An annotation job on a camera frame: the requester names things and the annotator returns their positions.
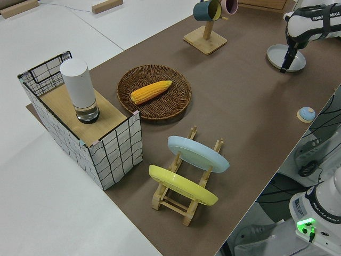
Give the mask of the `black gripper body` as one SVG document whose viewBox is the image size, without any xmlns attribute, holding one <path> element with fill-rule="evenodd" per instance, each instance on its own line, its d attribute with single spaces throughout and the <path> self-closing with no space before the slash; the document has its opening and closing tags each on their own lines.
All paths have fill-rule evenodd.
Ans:
<svg viewBox="0 0 341 256">
<path fill-rule="evenodd" d="M 286 42 L 291 49 L 303 49 L 308 44 L 308 31 L 298 27 L 286 26 Z"/>
</svg>

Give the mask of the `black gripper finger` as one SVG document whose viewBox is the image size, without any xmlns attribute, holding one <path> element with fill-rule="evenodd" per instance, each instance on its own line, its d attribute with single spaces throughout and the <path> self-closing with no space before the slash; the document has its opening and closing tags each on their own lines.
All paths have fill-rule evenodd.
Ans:
<svg viewBox="0 0 341 256">
<path fill-rule="evenodd" d="M 288 46 L 288 50 L 284 57 L 283 64 L 280 68 L 281 73 L 285 73 L 290 68 L 291 64 L 295 60 L 296 54 L 297 54 L 297 49 L 294 47 Z"/>
</svg>

